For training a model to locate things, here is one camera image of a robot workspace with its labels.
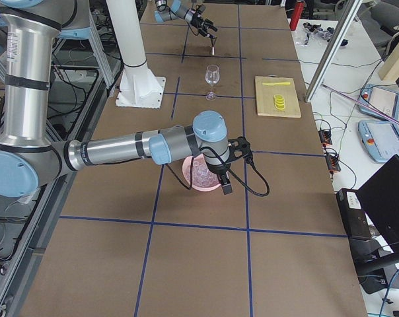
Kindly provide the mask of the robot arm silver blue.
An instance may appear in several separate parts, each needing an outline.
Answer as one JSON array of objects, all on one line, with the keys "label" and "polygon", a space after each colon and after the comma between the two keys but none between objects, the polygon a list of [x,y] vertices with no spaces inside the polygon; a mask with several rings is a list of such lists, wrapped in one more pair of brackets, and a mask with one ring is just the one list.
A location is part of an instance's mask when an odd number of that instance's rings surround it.
[{"label": "robot arm silver blue", "polygon": [[0,195],[20,197],[87,166],[152,159],[168,164],[203,155],[222,184],[233,160],[223,117],[204,111],[192,125],[113,139],[51,142],[46,138],[52,45],[57,37],[87,38],[88,1],[2,1],[8,26],[5,116],[0,134]]},{"label": "robot arm silver blue", "polygon": [[156,11],[155,20],[158,23],[165,23],[171,20],[183,20],[191,28],[194,35],[201,35],[209,38],[211,48],[215,48],[216,35],[210,33],[218,31],[213,21],[203,17],[205,5],[196,5],[195,7],[186,7],[181,1],[173,1],[170,5],[168,1],[155,1]]}]

